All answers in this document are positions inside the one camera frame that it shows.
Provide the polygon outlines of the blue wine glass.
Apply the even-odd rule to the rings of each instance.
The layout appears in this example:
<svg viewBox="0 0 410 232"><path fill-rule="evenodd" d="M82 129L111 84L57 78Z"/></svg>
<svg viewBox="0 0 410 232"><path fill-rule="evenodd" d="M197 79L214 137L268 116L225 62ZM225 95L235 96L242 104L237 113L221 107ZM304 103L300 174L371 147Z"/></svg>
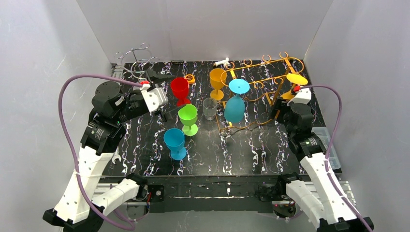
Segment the blue wine glass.
<svg viewBox="0 0 410 232"><path fill-rule="evenodd" d="M164 142L170 149L171 158L183 160L187 154L185 148L185 135L177 128L168 129L164 134Z"/></svg>

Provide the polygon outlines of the gold wire glass rack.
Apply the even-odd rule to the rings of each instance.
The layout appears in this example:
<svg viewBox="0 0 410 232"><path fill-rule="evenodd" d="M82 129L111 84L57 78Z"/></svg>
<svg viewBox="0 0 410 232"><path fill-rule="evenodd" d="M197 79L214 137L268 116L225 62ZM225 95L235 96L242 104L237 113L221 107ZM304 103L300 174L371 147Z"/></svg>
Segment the gold wire glass rack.
<svg viewBox="0 0 410 232"><path fill-rule="evenodd" d="M231 68L229 69L223 68L225 72L227 73L226 80L228 79L228 76L230 76L232 80L238 79L235 74L236 70L245 70L245 69L250 69L250 68L259 67L259 66L263 66L266 68L267 65L269 64L285 62L287 69L285 70L285 73L283 75L272 76L270 78L265 78L265 79L249 82L249 86L251 88L255 90L263 90L265 88L265 82L272 81L272 84L278 86L275 91L263 92L259 97L255 99L250 99L248 97L243 98L243 101L245 102L256 102L259 99L265 98L268 101L269 105L272 106L274 101L281 96L279 93L284 83L288 81L286 79L286 75L290 73L301 75L301 72L305 69L305 64L302 60L298 58L290 57L287 52L285 52L284 54L285 56L283 56L282 53L280 53L279 54L280 59L276 59L276 60L271 59L270 56L269 56L269 59L265 59L264 57L262 57L262 61L257 64L253 64L253 61L251 59L248 59L248 60L244 59L242 66L239 66L239 67L236 67L234 62L230 61Z"/></svg>

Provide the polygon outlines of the teal wine glass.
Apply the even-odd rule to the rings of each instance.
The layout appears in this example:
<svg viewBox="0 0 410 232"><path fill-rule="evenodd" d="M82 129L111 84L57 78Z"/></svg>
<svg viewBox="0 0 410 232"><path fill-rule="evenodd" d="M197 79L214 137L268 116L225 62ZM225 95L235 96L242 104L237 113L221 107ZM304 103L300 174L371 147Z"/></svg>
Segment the teal wine glass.
<svg viewBox="0 0 410 232"><path fill-rule="evenodd" d="M245 104L241 94L249 91L249 83L242 79L235 79L229 83L229 89L234 95L226 103L224 117L232 123L240 122L244 117Z"/></svg>

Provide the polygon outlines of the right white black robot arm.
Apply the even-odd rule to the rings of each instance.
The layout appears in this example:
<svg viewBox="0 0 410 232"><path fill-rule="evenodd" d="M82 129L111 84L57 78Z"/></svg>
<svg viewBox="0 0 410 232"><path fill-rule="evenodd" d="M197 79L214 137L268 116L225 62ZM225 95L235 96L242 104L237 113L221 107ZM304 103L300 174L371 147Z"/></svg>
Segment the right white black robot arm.
<svg viewBox="0 0 410 232"><path fill-rule="evenodd" d="M273 196L288 196L308 216L318 232L371 232L374 224L362 216L343 192L328 158L325 146L312 132L314 116L305 103L278 99L272 118L285 126L288 145L307 172L317 196L296 174L283 174L273 188Z"/></svg>

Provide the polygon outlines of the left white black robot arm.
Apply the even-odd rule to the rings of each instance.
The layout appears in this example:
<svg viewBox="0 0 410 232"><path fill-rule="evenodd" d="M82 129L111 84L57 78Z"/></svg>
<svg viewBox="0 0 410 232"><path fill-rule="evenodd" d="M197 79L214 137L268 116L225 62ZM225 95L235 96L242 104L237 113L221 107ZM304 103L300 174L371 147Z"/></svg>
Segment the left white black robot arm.
<svg viewBox="0 0 410 232"><path fill-rule="evenodd" d="M161 86L172 81L173 76L153 70L145 71L142 82L132 82L106 75L94 75L102 83L92 98L92 110L88 124L76 149L69 136L63 112L62 100L68 85L85 74L69 78L62 86L58 111L64 135L74 160L74 171L60 201L43 214L43 220L50 225L62 227L66 232L97 232L109 214L124 202L141 195L147 180L137 174L129 174L115 187L95 196L95 189L108 162L115 161L116 151L123 139L125 122L139 116L154 113L164 121L171 119L176 110L163 112L168 98Z"/></svg>

